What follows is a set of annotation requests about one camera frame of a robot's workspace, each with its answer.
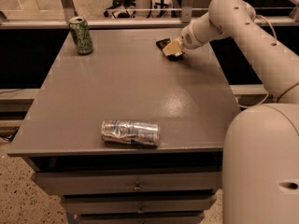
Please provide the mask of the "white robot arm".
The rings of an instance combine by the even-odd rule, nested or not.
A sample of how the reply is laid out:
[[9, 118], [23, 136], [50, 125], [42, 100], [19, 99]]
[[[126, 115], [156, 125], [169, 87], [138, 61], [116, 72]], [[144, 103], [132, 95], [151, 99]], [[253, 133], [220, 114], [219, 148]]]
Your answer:
[[254, 21], [243, 0], [211, 0], [163, 50], [176, 55], [230, 36], [273, 103], [239, 113], [222, 163], [223, 224], [299, 224], [299, 56]]

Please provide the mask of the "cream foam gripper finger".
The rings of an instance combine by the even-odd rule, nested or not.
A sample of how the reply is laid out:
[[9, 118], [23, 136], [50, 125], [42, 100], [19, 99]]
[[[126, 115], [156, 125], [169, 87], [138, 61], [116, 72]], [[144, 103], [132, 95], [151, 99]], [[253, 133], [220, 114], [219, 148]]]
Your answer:
[[175, 38], [174, 40], [172, 40], [169, 46], [170, 46], [170, 53], [173, 56], [178, 57], [183, 54], [183, 43], [179, 38]]
[[163, 41], [163, 53], [165, 56], [171, 56], [173, 54], [173, 51], [171, 50], [170, 43], [171, 43], [170, 40]]

